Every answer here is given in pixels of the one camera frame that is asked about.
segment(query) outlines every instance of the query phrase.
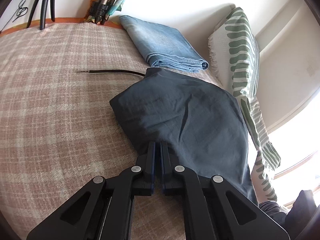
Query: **plaid blanket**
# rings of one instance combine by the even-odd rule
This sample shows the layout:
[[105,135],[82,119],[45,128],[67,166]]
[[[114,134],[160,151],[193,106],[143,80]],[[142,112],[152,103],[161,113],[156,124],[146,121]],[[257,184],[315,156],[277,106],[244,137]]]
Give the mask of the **plaid blanket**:
[[[146,68],[126,31],[110,27],[0,38],[0,210],[22,239],[94,176],[117,176],[137,157],[109,100],[141,77],[76,71]],[[218,84],[208,71],[184,74]],[[185,238],[180,202],[159,191],[136,197],[132,226],[132,239],[155,238]]]

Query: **triangular cutout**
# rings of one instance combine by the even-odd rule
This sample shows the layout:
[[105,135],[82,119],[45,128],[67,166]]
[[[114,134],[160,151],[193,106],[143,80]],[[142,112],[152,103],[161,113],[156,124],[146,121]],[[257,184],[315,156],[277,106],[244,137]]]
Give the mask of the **triangular cutout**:
[[74,226],[80,220],[90,195],[89,191],[84,193],[72,206],[62,213],[60,219]]
[[243,226],[244,224],[257,218],[257,214],[254,211],[252,211],[249,207],[247,207],[231,191],[227,191],[226,196],[239,225]]

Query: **striped cushion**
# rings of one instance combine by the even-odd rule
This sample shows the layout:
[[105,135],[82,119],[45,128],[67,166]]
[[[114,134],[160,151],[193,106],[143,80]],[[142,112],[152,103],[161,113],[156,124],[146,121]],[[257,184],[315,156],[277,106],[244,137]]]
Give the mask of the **striped cushion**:
[[269,141],[259,102],[256,98],[259,77],[259,48],[249,21],[238,7],[209,38],[214,72],[224,89],[237,99],[248,131],[258,151],[252,179],[259,201],[276,200],[270,184],[280,156]]

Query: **pillow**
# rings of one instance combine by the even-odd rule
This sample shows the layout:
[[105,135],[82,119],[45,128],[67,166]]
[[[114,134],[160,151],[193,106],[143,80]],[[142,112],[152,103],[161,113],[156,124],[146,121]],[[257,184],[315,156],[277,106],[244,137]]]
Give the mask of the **pillow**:
[[259,48],[240,7],[232,10],[225,23],[209,37],[209,50],[214,73],[223,88],[238,101],[258,151],[251,174],[258,201],[277,200],[271,179],[280,165],[280,156],[269,141],[256,98]]
[[149,141],[167,141],[180,164],[198,175],[221,175],[257,205],[250,179],[248,131],[236,99],[225,90],[162,68],[110,101],[139,154]]

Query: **black drawstring cord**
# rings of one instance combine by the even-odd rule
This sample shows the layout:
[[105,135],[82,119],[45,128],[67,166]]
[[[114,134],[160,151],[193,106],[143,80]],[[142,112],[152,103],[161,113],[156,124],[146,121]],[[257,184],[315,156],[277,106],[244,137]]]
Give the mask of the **black drawstring cord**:
[[77,71],[77,73],[130,73],[130,74],[135,74],[144,77],[145,74],[136,72],[136,71],[131,71],[131,70],[124,70],[124,69],[102,69],[102,70],[82,70],[82,71]]

